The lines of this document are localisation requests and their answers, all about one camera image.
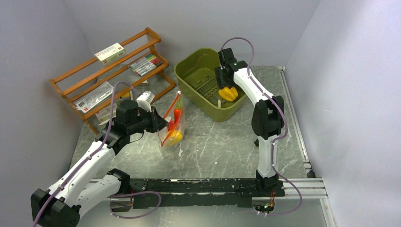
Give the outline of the dark red toy strawberry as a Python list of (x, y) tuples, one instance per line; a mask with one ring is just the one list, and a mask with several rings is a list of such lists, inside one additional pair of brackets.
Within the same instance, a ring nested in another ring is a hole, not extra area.
[(170, 120), (167, 126), (167, 131), (172, 131), (176, 128), (175, 121)]

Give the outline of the yellow toy bell pepper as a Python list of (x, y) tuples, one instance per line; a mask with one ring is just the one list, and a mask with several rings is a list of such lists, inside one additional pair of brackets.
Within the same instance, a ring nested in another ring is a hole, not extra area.
[(233, 102), (238, 98), (238, 91), (235, 87), (224, 87), (218, 94), (226, 101)]

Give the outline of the clear zip top bag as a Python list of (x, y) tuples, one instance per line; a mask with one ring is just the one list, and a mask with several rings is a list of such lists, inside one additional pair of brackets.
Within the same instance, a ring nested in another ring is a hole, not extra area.
[(157, 134), (159, 137), (159, 151), (165, 159), (173, 159), (181, 156), (181, 144), (185, 133), (185, 106), (181, 90), (168, 108), (163, 119), (167, 126)]

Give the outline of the orange toy carrot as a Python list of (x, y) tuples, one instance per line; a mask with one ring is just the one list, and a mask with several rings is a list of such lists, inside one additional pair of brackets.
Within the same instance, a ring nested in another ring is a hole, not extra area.
[(177, 123), (181, 116), (181, 101), (177, 101), (174, 107), (174, 123)]

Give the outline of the yellow toy mango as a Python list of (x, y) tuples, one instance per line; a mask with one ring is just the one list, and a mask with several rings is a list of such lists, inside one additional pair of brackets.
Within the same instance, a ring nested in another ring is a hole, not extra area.
[(180, 130), (169, 131), (170, 136), (166, 139), (165, 144), (167, 146), (173, 146), (183, 139), (183, 134)]

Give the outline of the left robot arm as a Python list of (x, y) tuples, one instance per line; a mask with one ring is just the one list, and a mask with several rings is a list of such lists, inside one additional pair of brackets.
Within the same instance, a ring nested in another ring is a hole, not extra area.
[(31, 195), (33, 225), (75, 227), (94, 206), (109, 196), (126, 196), (131, 190), (130, 177), (113, 169), (99, 182), (88, 187), (95, 174), (131, 142), (136, 133), (156, 133), (168, 121), (152, 106), (143, 108), (136, 101), (124, 100), (116, 116), (97, 134), (88, 151), (60, 180), (48, 189)]

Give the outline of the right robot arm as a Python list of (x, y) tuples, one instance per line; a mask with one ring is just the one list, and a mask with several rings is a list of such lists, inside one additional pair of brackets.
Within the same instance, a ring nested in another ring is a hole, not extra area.
[(226, 101), (238, 98), (241, 88), (253, 104), (251, 127), (258, 137), (259, 163), (254, 183), (241, 186), (244, 196), (284, 196), (283, 182), (279, 179), (275, 162), (277, 160), (276, 139), (285, 127), (284, 100), (274, 96), (253, 75), (245, 61), (238, 61), (232, 49), (218, 52), (220, 66), (215, 68), (218, 94)]

